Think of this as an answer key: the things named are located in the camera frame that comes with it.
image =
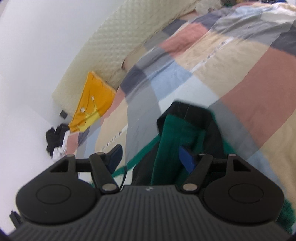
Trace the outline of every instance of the black fabric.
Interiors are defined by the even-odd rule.
[[[157,120],[159,135],[162,134],[167,115],[176,116],[205,130],[205,137],[203,139],[204,152],[211,154],[214,158],[226,158],[222,136],[210,111],[175,101]],[[132,185],[150,185],[158,146],[159,142],[134,167]]]
[[[61,124],[59,125],[56,130],[54,128],[50,128],[46,134],[46,141],[47,141],[47,152],[50,154],[50,156],[53,156],[54,149],[56,147],[63,145],[63,140],[65,136],[65,132],[69,130],[69,126],[67,124]]]
[[[133,179],[132,179],[131,185],[145,185],[145,186],[150,185],[158,146],[159,146],[159,142],[157,142],[152,147],[151,151],[148,152],[142,158],[142,160],[134,167]]]

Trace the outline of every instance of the black object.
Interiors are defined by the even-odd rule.
[[[66,119],[67,116],[68,116],[68,114],[67,114],[67,112],[65,112],[64,110],[62,110],[59,116],[62,117],[63,119]]]
[[[195,156],[197,166],[180,190],[174,185],[125,186],[121,192],[100,156],[91,155],[89,163],[87,159],[67,156],[26,184],[17,194],[17,206],[25,222],[9,237],[14,241],[276,241],[290,238],[275,223],[284,201],[283,193],[238,156],[228,156],[228,159],[215,159],[205,153]],[[82,170],[92,173],[95,188],[78,180],[76,172]],[[221,188],[223,183],[230,190],[227,194],[223,192],[225,188]],[[227,195],[239,203],[234,209],[243,215],[244,210],[239,208],[248,209],[250,202],[265,198],[263,193],[259,200],[250,200],[260,196],[257,189],[243,186],[245,192],[251,193],[245,195],[240,188],[235,188],[249,184],[264,192],[266,188],[270,190],[266,197],[271,198],[267,204],[270,215],[265,213],[262,218],[261,210],[257,213],[251,210],[252,220],[247,215],[247,222],[237,222],[237,216],[219,213],[221,205],[231,212],[226,205]],[[215,195],[218,189],[221,196]]]
[[[9,217],[10,217],[10,220],[12,221],[13,225],[15,226],[15,228],[18,228],[23,223],[22,218],[15,211],[11,211],[11,214],[9,215]]]
[[[54,130],[54,128],[52,127],[45,133],[47,141],[46,150],[50,154],[50,156],[53,156],[54,149],[56,147],[63,145],[65,132],[68,130],[70,130],[70,128],[67,124],[61,124],[56,128],[56,130]]]

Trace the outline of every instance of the bed sheet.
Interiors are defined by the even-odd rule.
[[[127,164],[154,137],[174,100],[210,109],[236,153],[296,208],[296,8],[239,5],[196,18],[131,68],[106,114],[73,133],[86,158],[123,146]]]

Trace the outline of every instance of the patchwork bedspread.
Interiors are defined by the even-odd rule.
[[[121,144],[130,161],[174,100],[209,108],[236,153],[296,209],[296,7],[224,8],[184,24],[131,68],[107,113],[68,139],[84,158]]]

